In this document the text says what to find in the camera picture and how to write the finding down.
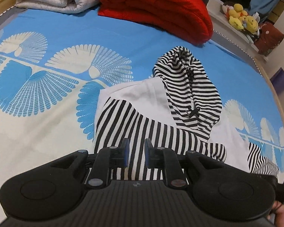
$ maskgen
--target blue bed sheet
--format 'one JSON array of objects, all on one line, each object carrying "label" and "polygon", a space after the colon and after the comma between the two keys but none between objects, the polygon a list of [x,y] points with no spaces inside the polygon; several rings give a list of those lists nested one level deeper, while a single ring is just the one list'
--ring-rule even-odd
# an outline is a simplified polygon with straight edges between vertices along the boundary
[{"label": "blue bed sheet", "polygon": [[[97,9],[74,15],[28,10],[0,31],[0,64],[10,58],[0,73],[0,108],[15,118],[42,115],[84,81],[74,106],[82,133],[93,139],[100,90],[151,77],[157,58],[175,46],[202,62],[242,138],[284,171],[281,117],[252,67],[213,42],[196,47],[151,26],[98,16]],[[43,70],[33,74],[34,65]]]}]

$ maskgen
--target human hand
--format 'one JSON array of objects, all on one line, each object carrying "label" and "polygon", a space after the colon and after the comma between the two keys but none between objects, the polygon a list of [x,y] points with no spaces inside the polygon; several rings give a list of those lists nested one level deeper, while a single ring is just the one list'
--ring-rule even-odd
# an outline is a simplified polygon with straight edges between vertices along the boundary
[{"label": "human hand", "polygon": [[271,209],[271,213],[275,213],[275,225],[276,227],[284,227],[284,205],[279,202],[275,201],[273,207]]}]

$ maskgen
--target black device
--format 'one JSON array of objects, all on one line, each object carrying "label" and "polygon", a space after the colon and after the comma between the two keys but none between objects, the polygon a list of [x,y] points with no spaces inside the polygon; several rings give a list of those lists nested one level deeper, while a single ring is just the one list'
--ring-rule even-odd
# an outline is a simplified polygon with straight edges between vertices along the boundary
[{"label": "black device", "polygon": [[162,169],[163,180],[111,180],[112,169],[128,165],[128,139],[98,154],[78,150],[9,179],[0,189],[7,215],[0,226],[268,227],[274,201],[284,203],[284,183],[274,177],[195,151],[154,148],[150,139],[144,152],[147,167]]}]

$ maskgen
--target folded red blanket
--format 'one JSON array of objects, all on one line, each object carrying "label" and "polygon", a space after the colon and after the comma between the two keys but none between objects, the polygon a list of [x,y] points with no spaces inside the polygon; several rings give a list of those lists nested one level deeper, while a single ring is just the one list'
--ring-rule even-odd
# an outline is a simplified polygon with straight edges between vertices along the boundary
[{"label": "folded red blanket", "polygon": [[192,44],[202,44],[213,25],[202,0],[100,0],[101,16],[157,25]]}]

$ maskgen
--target mattress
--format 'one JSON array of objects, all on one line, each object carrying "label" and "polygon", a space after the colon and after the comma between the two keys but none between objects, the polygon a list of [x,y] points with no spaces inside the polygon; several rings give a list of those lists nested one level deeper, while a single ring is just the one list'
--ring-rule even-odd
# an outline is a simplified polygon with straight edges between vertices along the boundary
[{"label": "mattress", "polygon": [[0,186],[78,149],[92,152],[100,90],[152,78],[157,58],[175,46],[202,62],[232,125],[284,179],[280,113],[245,52],[218,33],[196,47],[159,28],[98,16],[97,9],[11,9],[0,16]]}]

